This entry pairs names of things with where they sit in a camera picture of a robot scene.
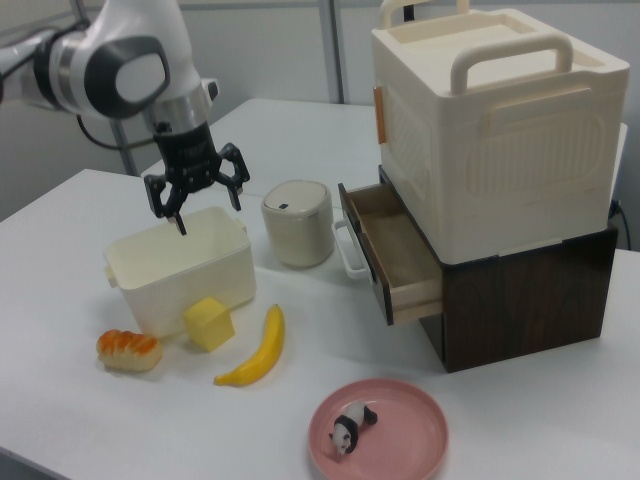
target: yellow cube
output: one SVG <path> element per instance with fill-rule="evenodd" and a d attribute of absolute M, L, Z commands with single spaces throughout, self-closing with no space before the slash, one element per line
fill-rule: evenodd
<path fill-rule="evenodd" d="M 229 309 L 211 297 L 187 309 L 182 318 L 191 341 L 208 352 L 236 334 Z"/>

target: toy panda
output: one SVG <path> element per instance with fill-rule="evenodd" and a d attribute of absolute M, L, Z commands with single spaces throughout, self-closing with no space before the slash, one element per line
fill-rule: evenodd
<path fill-rule="evenodd" d="M 358 430 L 362 423 L 373 425 L 377 421 L 378 415 L 364 403 L 353 402 L 333 422 L 333 433 L 329 434 L 329 438 L 333 440 L 340 455 L 351 453 L 358 444 Z"/>

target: plastic toy food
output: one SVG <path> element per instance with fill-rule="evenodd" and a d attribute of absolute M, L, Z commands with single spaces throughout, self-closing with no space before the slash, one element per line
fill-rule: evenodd
<path fill-rule="evenodd" d="M 377 421 L 378 415 L 366 404 L 353 402 L 333 422 L 333 433 L 329 434 L 329 438 L 333 440 L 340 455 L 351 453 L 358 444 L 360 426 L 364 422 L 367 425 L 373 425 Z"/>
<path fill-rule="evenodd" d="M 190 307 L 182 318 L 191 341 L 208 352 L 236 334 L 229 309 L 211 297 Z"/>
<path fill-rule="evenodd" d="M 162 358 L 162 345 L 156 338 L 120 330 L 103 333 L 96 350 L 107 367 L 135 372 L 151 370 Z"/>
<path fill-rule="evenodd" d="M 216 385 L 243 386 L 259 380 L 275 365 L 284 346 L 284 314 L 278 305 L 267 311 L 264 337 L 258 350 L 234 370 L 214 379 Z"/>

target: white plastic basket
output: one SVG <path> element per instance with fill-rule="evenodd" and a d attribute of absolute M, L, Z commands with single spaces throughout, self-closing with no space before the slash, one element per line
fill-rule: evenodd
<path fill-rule="evenodd" d="M 227 308 L 255 295 L 251 242 L 220 207 L 183 217 L 188 234 L 163 223 L 111 244 L 104 252 L 112 287 L 120 287 L 142 333 L 185 330 L 182 313 L 203 298 Z"/>
<path fill-rule="evenodd" d="M 601 231 L 629 65 L 516 10 L 373 31 L 382 166 L 439 259 Z"/>

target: dark wooden cabinet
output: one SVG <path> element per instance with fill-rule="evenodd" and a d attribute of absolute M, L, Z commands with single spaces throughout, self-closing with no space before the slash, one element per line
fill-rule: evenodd
<path fill-rule="evenodd" d="M 419 320 L 447 371 L 600 336 L 615 227 L 522 253 L 447 265 L 380 173 L 381 185 L 372 190 L 347 192 L 340 185 L 345 217 L 372 270 L 387 323 Z M 382 234 L 381 226 L 391 228 Z"/>

